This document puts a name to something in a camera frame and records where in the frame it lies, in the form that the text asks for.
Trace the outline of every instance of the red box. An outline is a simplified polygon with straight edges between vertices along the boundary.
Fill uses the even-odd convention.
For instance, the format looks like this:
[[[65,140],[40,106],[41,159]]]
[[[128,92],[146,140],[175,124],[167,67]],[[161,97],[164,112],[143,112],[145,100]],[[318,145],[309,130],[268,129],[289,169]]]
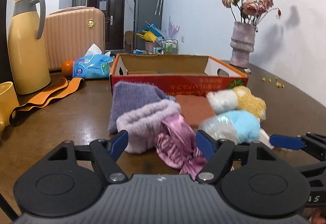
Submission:
[[[210,56],[118,54],[110,71],[112,93],[118,81],[152,84],[172,96],[206,96],[246,86],[248,76]]]

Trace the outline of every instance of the table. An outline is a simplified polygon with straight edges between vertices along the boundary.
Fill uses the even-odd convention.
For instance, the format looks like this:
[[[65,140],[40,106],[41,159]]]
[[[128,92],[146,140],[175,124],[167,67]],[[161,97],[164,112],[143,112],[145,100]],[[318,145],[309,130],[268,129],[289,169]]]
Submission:
[[[278,79],[285,88],[277,88],[275,76],[250,65],[248,87],[252,94],[261,97],[267,104],[267,120],[262,128],[268,134],[289,136],[303,135],[308,131],[326,135],[326,108],[298,88]],[[52,81],[61,73],[51,75]],[[32,97],[22,96],[21,104]],[[50,150],[66,139],[75,145],[89,144],[98,138],[110,138],[107,128],[110,119],[111,89],[108,80],[86,81],[84,88],[39,110],[19,118],[15,125],[8,126],[0,141],[0,193],[18,212],[12,195],[16,179]],[[293,166],[317,162],[303,151],[276,152]],[[91,168],[90,162],[79,162]],[[133,173],[177,174],[166,166],[152,150],[143,155],[123,153],[118,165],[130,177]],[[0,211],[0,223],[10,220]]]

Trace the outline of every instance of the pitcher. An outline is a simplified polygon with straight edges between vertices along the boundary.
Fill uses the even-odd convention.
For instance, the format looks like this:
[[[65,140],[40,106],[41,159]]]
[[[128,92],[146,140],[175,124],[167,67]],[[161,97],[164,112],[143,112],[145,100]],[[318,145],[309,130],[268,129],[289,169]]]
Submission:
[[[39,17],[36,4],[40,4]],[[17,94],[36,92],[51,82],[45,41],[45,0],[15,0],[8,51]]]

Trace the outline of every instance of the orange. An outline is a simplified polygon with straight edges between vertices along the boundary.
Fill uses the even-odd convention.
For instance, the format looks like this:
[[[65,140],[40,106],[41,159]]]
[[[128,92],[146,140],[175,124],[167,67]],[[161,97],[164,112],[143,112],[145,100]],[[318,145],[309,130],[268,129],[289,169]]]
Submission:
[[[61,71],[66,77],[71,77],[74,68],[74,61],[67,60],[61,65]]]

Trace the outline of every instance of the pink satin ribbon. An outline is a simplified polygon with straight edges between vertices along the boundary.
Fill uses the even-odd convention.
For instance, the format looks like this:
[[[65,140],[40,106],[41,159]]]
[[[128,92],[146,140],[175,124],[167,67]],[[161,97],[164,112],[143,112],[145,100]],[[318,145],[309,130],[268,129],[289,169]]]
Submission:
[[[196,135],[180,114],[165,117],[162,123],[168,133],[156,139],[159,157],[170,167],[181,169],[179,174],[189,174],[193,180],[207,164],[196,146]]]

